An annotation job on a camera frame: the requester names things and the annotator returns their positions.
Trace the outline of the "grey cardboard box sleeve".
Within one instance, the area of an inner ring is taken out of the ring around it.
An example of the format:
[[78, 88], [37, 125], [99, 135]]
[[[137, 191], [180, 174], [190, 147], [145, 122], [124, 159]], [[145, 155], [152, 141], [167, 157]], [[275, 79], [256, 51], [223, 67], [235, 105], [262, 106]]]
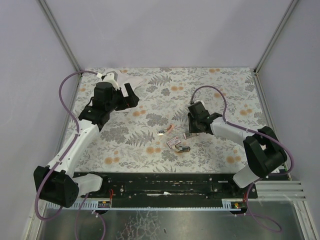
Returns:
[[183, 137], [185, 140], [193, 138], [193, 137], [197, 137], [198, 135], [199, 135], [198, 133], [190, 133], [190, 132], [183, 133]]

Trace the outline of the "red staple box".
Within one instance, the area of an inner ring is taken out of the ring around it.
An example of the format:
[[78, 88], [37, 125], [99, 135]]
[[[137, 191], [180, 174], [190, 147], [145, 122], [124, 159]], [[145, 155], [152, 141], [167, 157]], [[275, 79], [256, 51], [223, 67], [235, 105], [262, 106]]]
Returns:
[[170, 149], [172, 149], [175, 145], [178, 145], [180, 143], [181, 143], [181, 140], [180, 140], [180, 138], [178, 136], [176, 136], [176, 137], [174, 137], [174, 138], [172, 138], [172, 139], [170, 139], [169, 141], [166, 142], [166, 144], [168, 145], [168, 147]]

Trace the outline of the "beige brown stapler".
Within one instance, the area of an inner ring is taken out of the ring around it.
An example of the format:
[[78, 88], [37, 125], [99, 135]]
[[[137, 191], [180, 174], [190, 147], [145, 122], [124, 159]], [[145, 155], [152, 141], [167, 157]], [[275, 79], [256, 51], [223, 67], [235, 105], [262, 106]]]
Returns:
[[184, 145], [175, 145], [174, 150], [177, 153], [188, 153], [191, 150], [191, 148], [189, 146], [184, 146]]

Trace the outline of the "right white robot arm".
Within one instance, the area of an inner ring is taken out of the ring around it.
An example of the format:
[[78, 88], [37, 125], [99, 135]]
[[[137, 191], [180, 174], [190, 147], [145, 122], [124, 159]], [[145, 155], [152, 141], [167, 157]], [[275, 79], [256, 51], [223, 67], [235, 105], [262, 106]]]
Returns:
[[210, 114], [200, 101], [188, 107], [187, 116], [190, 133], [222, 137], [244, 148], [247, 166], [232, 177], [233, 182], [241, 189], [265, 178], [288, 159], [275, 132], [268, 126], [251, 130], [236, 125], [219, 113]]

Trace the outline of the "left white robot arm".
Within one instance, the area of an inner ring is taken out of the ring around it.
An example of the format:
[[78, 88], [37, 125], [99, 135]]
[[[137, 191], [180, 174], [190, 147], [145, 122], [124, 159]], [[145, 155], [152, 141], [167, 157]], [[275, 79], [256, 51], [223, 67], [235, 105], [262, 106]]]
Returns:
[[71, 207], [79, 196], [100, 190], [103, 179], [88, 173], [75, 177], [75, 169], [85, 149], [99, 135], [113, 111], [135, 108], [139, 98], [129, 83], [124, 84], [127, 96], [113, 81], [98, 82], [93, 96], [78, 117], [76, 130], [47, 166], [38, 166], [34, 173], [36, 199]]

